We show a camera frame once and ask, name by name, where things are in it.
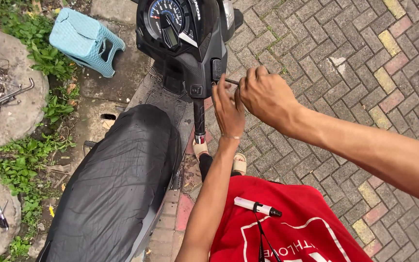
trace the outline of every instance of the blue plastic stool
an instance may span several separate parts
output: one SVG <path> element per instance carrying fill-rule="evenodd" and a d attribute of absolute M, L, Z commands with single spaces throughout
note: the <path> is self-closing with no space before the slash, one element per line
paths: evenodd
<path fill-rule="evenodd" d="M 88 66 L 108 78 L 115 73 L 114 54 L 119 49 L 125 51 L 124 41 L 99 21 L 69 8 L 59 12 L 49 42 L 78 65 Z"/>

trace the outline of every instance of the red shirt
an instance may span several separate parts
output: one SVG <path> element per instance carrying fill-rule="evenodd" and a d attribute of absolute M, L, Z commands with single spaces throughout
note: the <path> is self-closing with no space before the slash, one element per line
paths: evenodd
<path fill-rule="evenodd" d="M 251 176 L 230 178 L 224 214 L 210 261 L 258 262 L 260 231 L 253 211 L 234 205 L 241 197 L 270 205 L 281 217 L 257 213 L 268 241 L 283 262 L 371 262 L 310 186 L 286 186 Z M 263 237 L 265 261 L 276 259 Z"/>

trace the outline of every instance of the bracelet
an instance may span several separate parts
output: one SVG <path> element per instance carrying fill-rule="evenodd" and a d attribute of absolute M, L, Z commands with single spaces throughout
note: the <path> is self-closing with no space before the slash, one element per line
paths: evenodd
<path fill-rule="evenodd" d="M 225 134 L 221 134 L 221 137 L 225 137 L 225 138 L 229 138 L 229 139 L 237 139 L 240 140 L 242 138 L 242 136 L 228 136 Z"/>

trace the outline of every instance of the seat cover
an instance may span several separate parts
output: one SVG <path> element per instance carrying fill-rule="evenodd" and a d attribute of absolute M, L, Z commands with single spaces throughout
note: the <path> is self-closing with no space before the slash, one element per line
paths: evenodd
<path fill-rule="evenodd" d="M 37 261 L 124 262 L 158 184 L 170 180 L 178 151 L 170 147 L 179 142 L 157 107 L 120 114 L 68 182 Z"/>

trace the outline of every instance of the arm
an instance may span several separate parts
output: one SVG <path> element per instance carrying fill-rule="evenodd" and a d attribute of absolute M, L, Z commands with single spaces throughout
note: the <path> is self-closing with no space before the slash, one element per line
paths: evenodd
<path fill-rule="evenodd" d="M 265 68 L 249 69 L 240 88 L 247 109 L 282 134 L 329 150 L 419 198 L 418 140 L 309 110 Z"/>
<path fill-rule="evenodd" d="M 208 261 L 208 253 L 223 216 L 232 162 L 239 145 L 239 140 L 230 137 L 241 136 L 245 125 L 239 92 L 231 98 L 225 90 L 229 87 L 230 84 L 225 85 L 224 74 L 219 84 L 213 87 L 216 118 L 223 136 L 219 139 L 218 151 L 190 212 L 177 262 Z"/>

